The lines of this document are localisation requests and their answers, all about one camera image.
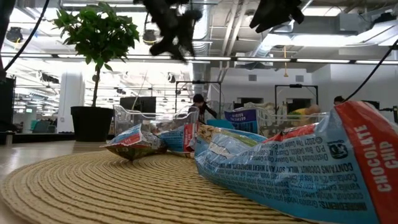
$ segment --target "round woven mat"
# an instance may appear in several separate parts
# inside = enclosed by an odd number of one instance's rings
[[[49,159],[8,175],[1,194],[32,223],[304,223],[209,183],[193,159],[173,155]]]

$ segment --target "transparent container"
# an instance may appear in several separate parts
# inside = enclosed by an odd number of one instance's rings
[[[184,124],[195,123],[199,117],[199,108],[186,106],[178,113],[142,113],[140,111],[126,110],[120,105],[114,105],[114,134],[143,124],[148,131],[157,134],[176,129]]]
[[[233,111],[252,109],[256,109],[258,134],[267,138],[271,138],[287,128],[318,123],[328,114],[318,113],[313,115],[275,115],[271,113],[271,110],[255,108],[252,106],[249,108],[238,108]]]

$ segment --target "metal frame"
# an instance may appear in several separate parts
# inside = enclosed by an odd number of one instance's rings
[[[318,102],[318,86],[317,85],[301,85],[301,84],[290,84],[290,85],[275,85],[275,114],[277,112],[278,108],[278,96],[277,96],[277,89],[278,87],[289,87],[289,88],[303,88],[303,87],[313,87],[315,89],[315,99],[317,101],[317,105],[319,104]]]
[[[191,83],[191,84],[196,84],[196,85],[205,85],[205,84],[211,84],[211,83],[216,83],[220,86],[220,92],[219,92],[219,96],[220,96],[220,105],[218,108],[219,111],[219,116],[221,116],[221,82],[208,82],[208,81],[176,81],[175,82],[175,112],[177,112],[177,90],[178,90],[178,84],[179,83]]]

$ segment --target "yellow object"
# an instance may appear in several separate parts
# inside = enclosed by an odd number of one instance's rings
[[[285,58],[286,58],[286,46],[284,47],[284,52],[285,52]],[[285,62],[285,75],[284,77],[289,77],[289,75],[287,74],[287,62]]]
[[[310,118],[307,117],[308,114],[305,113],[306,108],[302,109],[297,109],[293,112],[290,112],[289,115],[291,116],[291,119],[294,119],[295,121],[292,121],[293,126],[304,126],[307,124],[311,124],[312,122],[310,121]]]

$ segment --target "tree trunk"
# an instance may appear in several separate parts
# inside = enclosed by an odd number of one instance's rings
[[[92,107],[96,106],[96,101],[97,101],[97,91],[98,91],[98,83],[100,82],[100,72],[101,70],[97,70],[97,75],[96,75],[96,80],[95,80],[95,86],[94,86],[94,97],[93,97],[93,104]]]

